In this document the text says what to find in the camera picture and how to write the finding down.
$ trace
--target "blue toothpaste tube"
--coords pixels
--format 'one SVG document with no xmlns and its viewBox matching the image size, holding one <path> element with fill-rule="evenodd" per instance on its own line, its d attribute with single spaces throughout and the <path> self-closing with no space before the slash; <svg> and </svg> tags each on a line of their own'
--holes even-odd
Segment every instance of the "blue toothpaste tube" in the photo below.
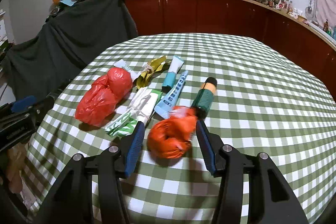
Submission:
<svg viewBox="0 0 336 224">
<path fill-rule="evenodd" d="M 188 71 L 185 70 L 181 74 L 177 84 L 155 106 L 154 111 L 157 114 L 159 114 L 162 118 L 164 118 L 164 119 L 169 118 L 169 112 L 173 109 L 173 107 L 175 106 L 175 104 L 177 102 L 177 99 L 178 99 L 178 97 L 180 95 L 180 92 L 183 88 L 183 85 L 184 85 L 184 82 L 185 82 L 185 79 L 186 79 L 187 75 L 188 75 Z"/>
</svg>

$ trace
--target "blue gripper pad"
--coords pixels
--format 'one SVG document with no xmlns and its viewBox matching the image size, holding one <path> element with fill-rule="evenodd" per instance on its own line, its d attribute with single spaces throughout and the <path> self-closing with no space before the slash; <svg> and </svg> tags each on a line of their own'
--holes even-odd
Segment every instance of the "blue gripper pad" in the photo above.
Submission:
<svg viewBox="0 0 336 224">
<path fill-rule="evenodd" d="M 143 138 L 145 135 L 145 125 L 143 122 L 138 122 L 131 135 L 121 138 L 119 147 L 122 150 L 125 164 L 125 177 L 129 177 L 134 172 L 135 165 L 141 151 Z"/>
<path fill-rule="evenodd" d="M 209 132 L 204 122 L 197 121 L 196 136 L 198 139 L 199 146 L 201 148 L 204 163 L 205 163 L 207 170 L 210 172 L 210 174 L 214 175 L 214 173 L 216 172 L 215 153 L 210 145 L 207 133 Z"/>
</svg>

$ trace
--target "yellow wrapper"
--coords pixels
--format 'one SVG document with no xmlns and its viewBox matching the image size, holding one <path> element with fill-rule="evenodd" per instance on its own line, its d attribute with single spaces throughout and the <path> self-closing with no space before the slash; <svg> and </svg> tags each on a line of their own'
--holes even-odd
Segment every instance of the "yellow wrapper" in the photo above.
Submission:
<svg viewBox="0 0 336 224">
<path fill-rule="evenodd" d="M 166 61 L 167 56 L 162 56 L 160 58 L 156 58 L 148 62 L 147 64 L 150 65 L 153 70 L 152 71 L 144 71 L 140 74 L 136 81 L 136 86 L 138 89 L 143 88 L 144 86 L 148 86 L 149 79 L 153 75 L 154 72 L 164 71 L 169 68 L 170 62 L 162 62 Z"/>
</svg>

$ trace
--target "white tube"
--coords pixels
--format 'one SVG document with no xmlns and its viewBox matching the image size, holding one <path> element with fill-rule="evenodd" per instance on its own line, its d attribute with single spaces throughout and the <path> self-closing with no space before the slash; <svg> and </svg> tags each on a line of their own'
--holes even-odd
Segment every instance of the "white tube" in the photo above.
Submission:
<svg viewBox="0 0 336 224">
<path fill-rule="evenodd" d="M 168 93 L 172 89 L 175 82 L 176 74 L 182 67 L 183 63 L 184 61 L 180 57 L 176 55 L 173 56 L 173 60 L 171 61 L 170 67 L 166 74 L 166 78 L 164 79 L 162 84 L 163 92 Z"/>
</svg>

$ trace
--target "red plastic bag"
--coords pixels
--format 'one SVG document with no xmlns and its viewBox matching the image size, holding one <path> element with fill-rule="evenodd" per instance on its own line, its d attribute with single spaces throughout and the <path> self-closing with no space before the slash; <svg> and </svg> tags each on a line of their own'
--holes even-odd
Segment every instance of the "red plastic bag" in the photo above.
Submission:
<svg viewBox="0 0 336 224">
<path fill-rule="evenodd" d="M 81 122 L 100 126 L 104 118 L 116 108 L 116 104 L 132 89 L 132 78 L 122 68 L 111 68 L 106 75 L 92 83 L 79 102 L 75 118 Z"/>
</svg>

